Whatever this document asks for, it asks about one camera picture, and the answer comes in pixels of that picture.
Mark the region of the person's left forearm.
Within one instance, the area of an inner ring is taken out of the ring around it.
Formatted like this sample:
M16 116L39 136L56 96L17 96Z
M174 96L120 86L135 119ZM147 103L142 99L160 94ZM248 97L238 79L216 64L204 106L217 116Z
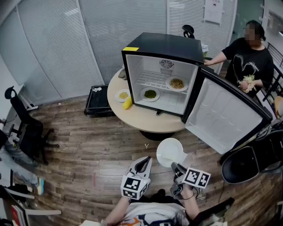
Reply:
M110 214L103 221L106 226L115 226L122 221L125 217L130 199L127 197L121 197L117 205L110 212Z

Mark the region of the black mini fridge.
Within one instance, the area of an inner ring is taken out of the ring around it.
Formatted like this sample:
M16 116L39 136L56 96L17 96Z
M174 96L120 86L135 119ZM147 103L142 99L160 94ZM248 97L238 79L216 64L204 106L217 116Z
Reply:
M199 40L142 33L122 50L122 57L135 105L179 116L188 131L220 154L238 147L272 120L267 109L203 65ZM157 101L142 100L140 93L147 86L135 82L143 70L185 78L188 93L158 89Z

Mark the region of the white plate of green vegetables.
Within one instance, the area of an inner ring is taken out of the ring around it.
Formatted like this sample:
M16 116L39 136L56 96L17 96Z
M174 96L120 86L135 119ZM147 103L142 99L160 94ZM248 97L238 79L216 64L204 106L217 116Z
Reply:
M160 92L154 87L146 87L141 91L140 97L146 102L154 102L159 99Z

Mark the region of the white desk leg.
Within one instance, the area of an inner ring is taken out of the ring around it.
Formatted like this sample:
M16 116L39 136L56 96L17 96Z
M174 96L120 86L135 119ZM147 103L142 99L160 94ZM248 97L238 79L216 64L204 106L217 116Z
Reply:
M28 96L25 94L24 91L20 91L20 92L19 92L19 98L21 99L21 101L22 101L23 104L25 105L27 111L32 111L32 110L38 109L38 106L35 105L35 104L28 98Z

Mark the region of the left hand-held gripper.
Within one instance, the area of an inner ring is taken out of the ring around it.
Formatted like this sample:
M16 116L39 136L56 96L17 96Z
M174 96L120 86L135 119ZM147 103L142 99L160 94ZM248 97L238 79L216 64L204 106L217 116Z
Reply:
M149 175L152 167L152 157L139 158L131 163L130 171L143 171L143 177L129 172L122 177L121 195L132 200L139 200L149 187Z

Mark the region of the black metal rack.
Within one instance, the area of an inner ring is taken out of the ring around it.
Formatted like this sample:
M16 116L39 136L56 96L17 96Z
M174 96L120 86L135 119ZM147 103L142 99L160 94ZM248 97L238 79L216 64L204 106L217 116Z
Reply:
M283 96L283 54L270 43L268 51L273 58L274 75L270 87L265 91L264 101L267 100L272 105L277 96Z

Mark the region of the light wooden stool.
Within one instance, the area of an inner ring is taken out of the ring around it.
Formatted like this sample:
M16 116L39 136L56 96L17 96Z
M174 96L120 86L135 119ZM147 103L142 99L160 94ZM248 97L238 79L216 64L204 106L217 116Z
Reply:
M274 109L276 118L280 118L283 116L283 97L277 96L274 99Z

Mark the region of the white wall poster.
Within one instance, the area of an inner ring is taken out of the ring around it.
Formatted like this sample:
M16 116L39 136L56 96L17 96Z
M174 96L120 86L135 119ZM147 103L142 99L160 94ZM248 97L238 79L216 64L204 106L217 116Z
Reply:
M223 0L205 0L204 21L216 24L221 23Z

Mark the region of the black table base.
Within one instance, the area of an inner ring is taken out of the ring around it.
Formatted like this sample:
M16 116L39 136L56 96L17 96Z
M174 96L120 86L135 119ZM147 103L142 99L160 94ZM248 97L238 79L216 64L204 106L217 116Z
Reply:
M149 140L153 141L162 141L164 139L170 138L175 132L171 133L153 133L153 132L145 132L140 130L140 133Z

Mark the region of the person's right hand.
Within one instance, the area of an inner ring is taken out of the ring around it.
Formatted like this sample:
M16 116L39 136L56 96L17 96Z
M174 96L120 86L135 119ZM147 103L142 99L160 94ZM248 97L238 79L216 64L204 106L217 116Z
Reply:
M181 195L191 196L194 192L192 191L192 187L188 184L183 184L183 189Z

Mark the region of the red book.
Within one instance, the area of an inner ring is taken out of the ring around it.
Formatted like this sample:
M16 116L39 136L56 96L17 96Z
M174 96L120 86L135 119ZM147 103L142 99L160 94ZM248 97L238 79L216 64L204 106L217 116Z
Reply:
M12 212L12 222L14 226L22 226L22 220L14 205L11 205L11 212Z

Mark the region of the black rounded chair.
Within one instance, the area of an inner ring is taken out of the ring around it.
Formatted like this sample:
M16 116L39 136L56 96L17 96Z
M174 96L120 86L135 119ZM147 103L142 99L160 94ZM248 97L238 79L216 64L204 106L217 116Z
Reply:
M222 164L222 176L227 183L239 184L281 167L283 130L274 130L233 152Z

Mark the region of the person's right forearm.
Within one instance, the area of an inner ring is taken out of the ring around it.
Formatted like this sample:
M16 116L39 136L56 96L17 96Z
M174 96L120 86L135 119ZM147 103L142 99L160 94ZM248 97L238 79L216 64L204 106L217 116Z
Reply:
M184 206L186 213L191 220L195 219L197 215L200 213L195 197L192 197L189 200L184 200Z

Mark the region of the black swivel office chair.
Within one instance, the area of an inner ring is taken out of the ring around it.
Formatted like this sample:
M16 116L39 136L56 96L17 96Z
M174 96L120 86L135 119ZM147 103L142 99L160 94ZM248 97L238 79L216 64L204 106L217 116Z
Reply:
M15 109L17 115L21 120L22 127L19 130L11 127L10 133L19 135L19 141L16 142L17 147L20 148L27 156L32 159L42 156L44 164L48 165L45 157L44 147L56 147L59 148L59 144L52 144L48 142L50 133L54 132L54 129L49 129L43 136L43 124L41 121L33 118L29 115L28 110L25 108L21 99L18 97L14 87L9 87L4 96L10 100L12 107Z

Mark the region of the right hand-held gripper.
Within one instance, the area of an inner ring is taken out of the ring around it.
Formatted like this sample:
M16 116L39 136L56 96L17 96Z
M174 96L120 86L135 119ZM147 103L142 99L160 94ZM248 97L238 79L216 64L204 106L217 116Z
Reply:
M172 162L171 168L175 176L170 192L175 199L182 198L183 184L188 184L193 188L205 189L210 179L210 173L193 168L186 169L176 162Z

